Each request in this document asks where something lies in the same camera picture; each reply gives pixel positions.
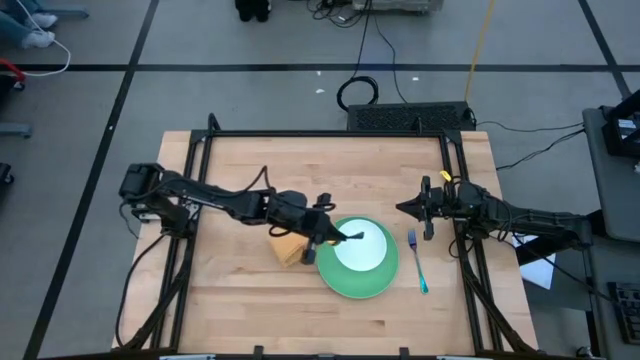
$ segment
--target black metal frame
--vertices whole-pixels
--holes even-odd
[[[291,130],[275,130],[275,131],[253,131],[253,130],[221,130],[218,122],[213,114],[209,116],[209,126],[206,130],[192,130],[189,141],[189,148],[187,151],[187,159],[184,168],[184,174],[191,176],[194,168],[195,154],[197,152],[200,143],[203,143],[203,155],[201,158],[198,181],[204,182],[206,180],[206,174],[208,170],[208,164],[211,156],[211,148],[216,137],[407,137],[407,138],[432,138],[438,139],[440,144],[440,150],[442,153],[442,165],[444,170],[449,173],[453,173],[451,164],[451,156],[449,153],[449,143],[452,143],[455,148],[458,168],[461,178],[469,180],[469,174],[466,164],[466,158],[464,154],[464,148],[462,144],[462,137],[460,131],[422,131],[421,129],[416,132],[407,131],[291,131]],[[458,226],[456,220],[453,220],[454,233],[456,236],[456,245],[459,253],[459,263],[461,272],[465,271],[463,264],[468,261],[468,254],[465,247],[465,235],[462,233],[462,229]],[[184,261],[188,261],[191,264],[193,258],[195,241],[197,233],[194,233],[192,237],[187,239],[171,239],[169,251],[167,254],[167,262],[165,264],[164,276],[162,280],[162,287],[160,296],[165,296],[168,292],[170,285],[172,284],[172,277],[175,269],[175,264],[178,256],[178,249],[180,241],[186,242],[185,256],[189,256],[189,259],[185,258]],[[491,292],[491,284],[489,280],[489,272],[487,269],[486,258],[481,241],[474,242],[475,257],[478,268],[478,274],[482,288],[489,295],[489,299],[492,301],[493,296]],[[178,299],[175,308],[175,317],[171,327],[171,337],[168,347],[160,347],[162,338],[162,330],[164,327],[164,317],[158,323],[151,335],[150,348],[149,349],[126,349],[117,350],[109,353],[101,354],[88,354],[78,356],[67,356],[54,358],[57,360],[69,359],[69,360],[84,360],[84,359],[157,359],[160,356],[178,355],[178,347],[180,342],[182,322],[184,318],[186,296],[189,286],[189,275],[187,273],[187,279],[184,281],[182,288],[178,293]],[[527,354],[520,352],[505,352],[502,346],[502,337],[495,322],[487,316],[491,343],[493,350],[486,350],[482,341],[482,331],[480,328],[480,321],[476,306],[476,295],[474,294],[471,286],[463,281],[463,288],[465,294],[465,300],[467,305],[467,313],[469,318],[469,325],[471,331],[471,337],[473,341],[473,347],[475,356],[477,357],[490,357],[493,359],[572,359],[561,356],[545,355],[545,354]],[[256,345],[253,354],[215,354],[216,359],[271,359],[271,360],[289,360],[289,359],[341,359],[341,360],[361,360],[361,359],[436,359],[437,356],[412,356],[409,355],[407,348],[399,349],[399,356],[342,356],[342,355],[264,355],[264,348],[260,345]]]

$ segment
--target wooden tabletop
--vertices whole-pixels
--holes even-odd
[[[188,139],[189,132],[165,133],[158,162],[182,171]],[[463,141],[471,180],[500,197],[487,134],[463,133]],[[322,192],[332,194],[337,205],[330,213],[333,219],[362,215],[384,224],[398,244],[400,265],[394,283],[383,294],[347,299],[327,287],[315,266],[282,268],[268,243],[267,226],[243,226],[206,208],[200,219],[181,352],[251,353],[255,345],[263,345],[269,354],[388,355],[405,346],[412,355],[473,354],[460,267],[447,251],[454,238],[451,221],[435,219],[434,239],[418,244],[430,289],[423,295],[406,240],[409,229],[420,234],[423,225],[395,209],[396,203],[418,194],[423,175],[431,176],[432,186],[444,183],[438,173],[442,159],[436,139],[224,137],[214,139],[212,151],[207,183],[241,189],[268,165],[271,184],[278,191],[301,191],[311,201]],[[135,256],[158,233],[157,222],[143,225]],[[158,300],[168,244],[165,240],[151,251],[132,276],[121,327],[125,341]],[[486,240],[485,254],[498,308],[536,347],[514,250]],[[490,349],[486,316],[477,303],[484,347]],[[164,344],[172,317],[171,310]]]

